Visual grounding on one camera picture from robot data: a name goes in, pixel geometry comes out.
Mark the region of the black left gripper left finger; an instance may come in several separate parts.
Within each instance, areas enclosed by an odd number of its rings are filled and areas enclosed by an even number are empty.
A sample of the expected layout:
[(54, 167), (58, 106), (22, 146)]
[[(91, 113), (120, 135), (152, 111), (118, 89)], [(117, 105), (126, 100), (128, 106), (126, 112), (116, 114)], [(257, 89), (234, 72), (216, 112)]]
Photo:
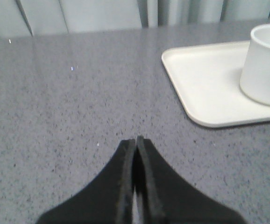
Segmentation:
[(135, 140), (122, 140), (111, 160), (80, 192), (43, 213), (39, 224), (130, 224)]

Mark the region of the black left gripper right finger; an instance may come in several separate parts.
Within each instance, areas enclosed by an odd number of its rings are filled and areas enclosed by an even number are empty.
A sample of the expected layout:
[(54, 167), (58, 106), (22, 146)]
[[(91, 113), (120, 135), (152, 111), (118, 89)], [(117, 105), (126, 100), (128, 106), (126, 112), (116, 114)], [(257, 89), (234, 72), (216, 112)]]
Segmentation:
[(183, 179), (150, 139), (137, 138), (136, 193), (143, 224), (243, 224), (235, 210)]

